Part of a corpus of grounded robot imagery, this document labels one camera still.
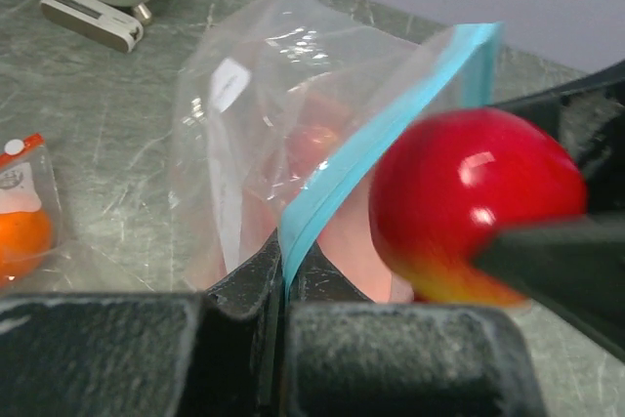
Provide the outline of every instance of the white label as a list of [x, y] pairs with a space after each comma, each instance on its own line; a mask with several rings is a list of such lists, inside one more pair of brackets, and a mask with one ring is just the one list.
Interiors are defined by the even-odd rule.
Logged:
[[211, 77], [211, 105], [219, 112], [224, 112], [247, 88], [251, 76], [243, 65], [226, 58]]
[[8, 141], [4, 146], [4, 152], [7, 155], [15, 156], [19, 155], [26, 148], [26, 144], [20, 139], [13, 139], [12, 141]]
[[30, 163], [21, 163], [0, 173], [0, 214], [39, 210], [41, 199], [32, 181]]

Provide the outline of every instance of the plastic bag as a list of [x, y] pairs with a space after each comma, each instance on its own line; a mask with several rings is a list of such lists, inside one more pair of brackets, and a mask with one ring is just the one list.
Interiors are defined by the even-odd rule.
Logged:
[[170, 204], [201, 240], [188, 282], [220, 280], [279, 226], [287, 289], [318, 240], [372, 299], [405, 296], [367, 245], [366, 176], [417, 116], [490, 101], [498, 32], [459, 25], [418, 46], [316, 0], [260, 0], [208, 30], [173, 129]]
[[0, 286], [34, 271], [59, 242], [61, 205], [50, 155], [35, 134], [0, 155]]
[[63, 233], [50, 154], [35, 134], [0, 154], [0, 293], [142, 291], [104, 253]]

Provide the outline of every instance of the white device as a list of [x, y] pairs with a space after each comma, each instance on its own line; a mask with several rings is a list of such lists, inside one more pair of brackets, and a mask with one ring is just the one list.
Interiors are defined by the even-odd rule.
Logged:
[[122, 53], [144, 37], [143, 25], [98, 0], [41, 0], [46, 19]]

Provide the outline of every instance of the machine foot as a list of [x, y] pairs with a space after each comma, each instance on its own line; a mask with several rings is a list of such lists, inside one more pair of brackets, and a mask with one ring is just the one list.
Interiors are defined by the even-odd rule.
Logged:
[[146, 4], [139, 4], [133, 7], [133, 17], [139, 21], [140, 24], [146, 26], [152, 23], [152, 12], [146, 6]]

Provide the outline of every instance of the orange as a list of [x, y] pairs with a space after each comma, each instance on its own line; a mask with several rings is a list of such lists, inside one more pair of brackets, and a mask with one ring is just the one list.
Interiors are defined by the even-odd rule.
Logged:
[[52, 221], [43, 210], [0, 215], [0, 286], [34, 271], [52, 238]]

